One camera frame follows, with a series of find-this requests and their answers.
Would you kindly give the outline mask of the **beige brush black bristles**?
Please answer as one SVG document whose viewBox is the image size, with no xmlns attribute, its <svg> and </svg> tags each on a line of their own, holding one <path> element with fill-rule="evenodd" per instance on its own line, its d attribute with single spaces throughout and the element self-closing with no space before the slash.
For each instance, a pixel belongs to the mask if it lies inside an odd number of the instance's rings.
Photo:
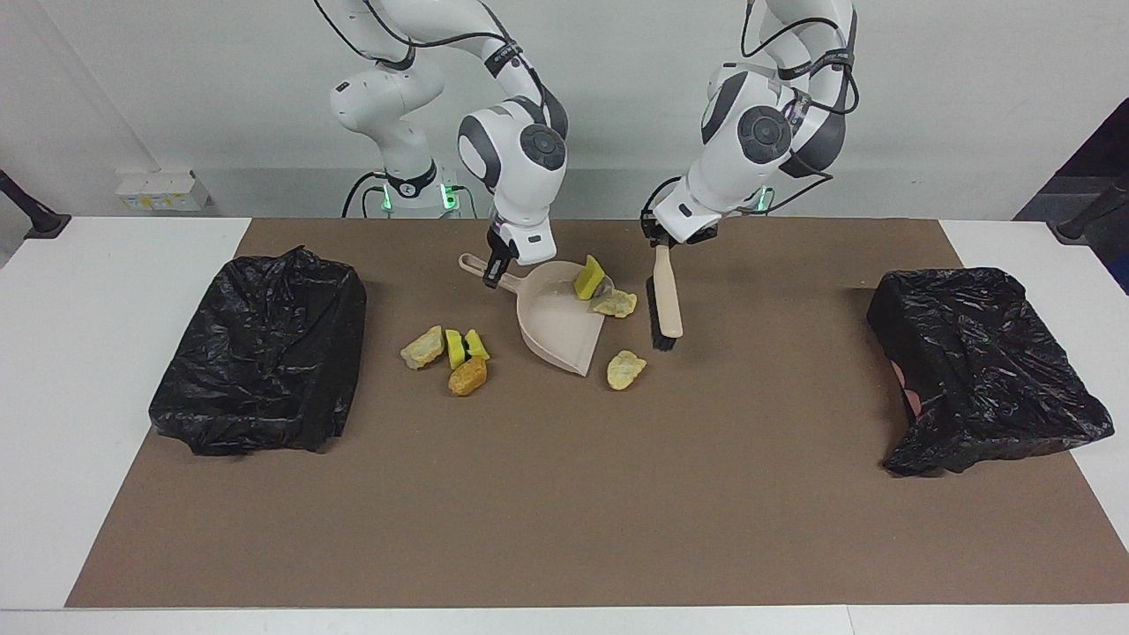
<svg viewBox="0 0 1129 635">
<path fill-rule="evenodd" d="M 683 336 L 683 321 L 666 241 L 660 241 L 654 247 L 653 276 L 647 280 L 647 301 L 653 321 L 653 347 L 669 351 Z"/>
</svg>

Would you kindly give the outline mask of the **beige plastic dustpan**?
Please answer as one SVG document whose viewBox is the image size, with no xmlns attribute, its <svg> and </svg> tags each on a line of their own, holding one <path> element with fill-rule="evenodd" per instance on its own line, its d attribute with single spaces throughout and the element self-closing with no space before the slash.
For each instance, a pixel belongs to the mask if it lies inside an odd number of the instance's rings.
<svg viewBox="0 0 1129 635">
<path fill-rule="evenodd" d="M 554 260 L 527 276 L 504 273 L 497 282 L 516 295 L 520 337 L 542 359 L 585 377 L 590 369 L 605 315 L 575 294 L 583 266 Z"/>
</svg>

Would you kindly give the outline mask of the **yellow sponge with green pad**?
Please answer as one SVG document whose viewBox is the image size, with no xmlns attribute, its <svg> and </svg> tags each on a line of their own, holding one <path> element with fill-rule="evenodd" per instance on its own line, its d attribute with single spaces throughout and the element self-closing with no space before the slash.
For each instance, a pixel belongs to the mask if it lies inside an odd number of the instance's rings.
<svg viewBox="0 0 1129 635">
<path fill-rule="evenodd" d="M 445 330 L 446 350 L 450 369 L 460 369 L 460 366 L 472 358 L 490 359 L 490 354 L 476 329 L 469 329 L 467 333 L 460 333 L 454 329 Z"/>
<path fill-rule="evenodd" d="M 605 292 L 606 286 L 609 286 L 609 275 L 603 270 L 603 266 L 599 266 L 597 258 L 588 254 L 580 273 L 574 280 L 576 296 L 580 301 L 593 301 Z"/>
</svg>

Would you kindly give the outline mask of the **crusty bread piece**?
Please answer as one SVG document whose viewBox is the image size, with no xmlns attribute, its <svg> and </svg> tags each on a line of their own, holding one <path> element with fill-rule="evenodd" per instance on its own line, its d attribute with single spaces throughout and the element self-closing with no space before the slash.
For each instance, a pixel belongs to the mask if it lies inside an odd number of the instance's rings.
<svg viewBox="0 0 1129 635">
<path fill-rule="evenodd" d="M 618 288 L 594 296 L 589 302 L 589 308 L 609 318 L 629 318 L 637 306 L 638 297 L 634 293 L 628 293 Z"/>
<path fill-rule="evenodd" d="M 606 366 L 606 382 L 614 391 L 622 391 L 632 385 L 636 379 L 647 366 L 646 359 L 638 357 L 633 351 L 621 350 L 609 360 Z"/>
</svg>

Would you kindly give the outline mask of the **pale bread chunk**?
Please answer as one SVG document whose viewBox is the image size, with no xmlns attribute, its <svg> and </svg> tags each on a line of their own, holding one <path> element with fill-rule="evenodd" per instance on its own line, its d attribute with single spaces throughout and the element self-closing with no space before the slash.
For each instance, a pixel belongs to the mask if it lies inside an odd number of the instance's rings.
<svg viewBox="0 0 1129 635">
<path fill-rule="evenodd" d="M 408 369 L 423 369 L 446 351 L 445 330 L 434 325 L 400 350 Z"/>
</svg>

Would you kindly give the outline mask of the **orange brown bread roll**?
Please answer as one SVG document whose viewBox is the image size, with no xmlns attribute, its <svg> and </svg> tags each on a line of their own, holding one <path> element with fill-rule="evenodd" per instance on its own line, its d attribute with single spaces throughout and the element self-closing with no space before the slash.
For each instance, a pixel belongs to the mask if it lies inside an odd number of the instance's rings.
<svg viewBox="0 0 1129 635">
<path fill-rule="evenodd" d="M 487 359 L 471 357 L 456 369 L 452 369 L 448 379 L 450 394 L 465 397 L 476 391 L 488 381 Z"/>
</svg>

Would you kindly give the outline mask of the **bin with black bag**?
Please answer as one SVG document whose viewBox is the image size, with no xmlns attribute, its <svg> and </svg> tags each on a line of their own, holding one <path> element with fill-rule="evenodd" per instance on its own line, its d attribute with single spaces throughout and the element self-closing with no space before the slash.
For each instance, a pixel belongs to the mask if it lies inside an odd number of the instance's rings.
<svg viewBox="0 0 1129 635">
<path fill-rule="evenodd" d="M 890 473 L 962 473 L 1114 434 L 1027 290 L 1000 269 L 890 271 L 867 321 L 905 394 L 908 429 L 883 463 Z"/>
<path fill-rule="evenodd" d="M 154 430 L 196 455 L 320 450 L 355 401 L 367 294 L 303 246 L 215 275 L 154 393 Z"/>
</svg>

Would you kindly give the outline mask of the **brown table mat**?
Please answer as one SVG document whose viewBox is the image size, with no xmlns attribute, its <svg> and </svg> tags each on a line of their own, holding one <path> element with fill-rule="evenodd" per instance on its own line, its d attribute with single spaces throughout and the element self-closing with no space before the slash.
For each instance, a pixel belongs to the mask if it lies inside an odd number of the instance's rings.
<svg viewBox="0 0 1129 635">
<path fill-rule="evenodd" d="M 1106 603 L 1129 553 L 1073 455 L 898 478 L 902 392 L 864 314 L 891 270 L 949 268 L 937 221 L 730 220 L 675 250 L 685 337 L 610 320 L 590 377 L 526 349 L 457 266 L 480 221 L 254 220 L 368 293 L 348 426 L 321 453 L 191 454 L 150 434 L 70 607 Z M 476 329 L 450 394 L 429 328 Z M 622 391 L 609 360 L 646 359 Z"/>
</svg>

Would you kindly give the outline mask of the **black stand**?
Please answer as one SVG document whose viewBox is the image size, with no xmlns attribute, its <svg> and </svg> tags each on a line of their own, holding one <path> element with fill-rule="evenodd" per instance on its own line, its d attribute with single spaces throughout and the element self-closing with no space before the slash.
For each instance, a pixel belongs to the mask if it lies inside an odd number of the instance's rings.
<svg viewBox="0 0 1129 635">
<path fill-rule="evenodd" d="M 5 169 L 0 169 L 0 191 L 30 220 L 26 240 L 56 238 L 72 218 L 71 214 L 56 214 L 47 205 L 42 205 L 36 197 L 17 185 Z"/>
<path fill-rule="evenodd" d="M 1064 245 L 1088 245 L 1086 229 L 1110 214 L 1129 210 L 1129 169 L 1124 169 L 1104 192 L 1086 205 L 1079 214 L 1065 221 L 1048 221 L 1048 229 Z"/>
</svg>

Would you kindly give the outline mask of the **white wall socket box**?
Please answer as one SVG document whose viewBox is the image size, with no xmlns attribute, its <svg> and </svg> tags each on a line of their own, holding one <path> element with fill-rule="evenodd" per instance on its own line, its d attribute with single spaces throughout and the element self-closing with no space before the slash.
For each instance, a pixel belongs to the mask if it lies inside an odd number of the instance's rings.
<svg viewBox="0 0 1129 635">
<path fill-rule="evenodd" d="M 202 212 L 213 201 L 194 169 L 121 174 L 116 195 L 135 212 Z"/>
</svg>

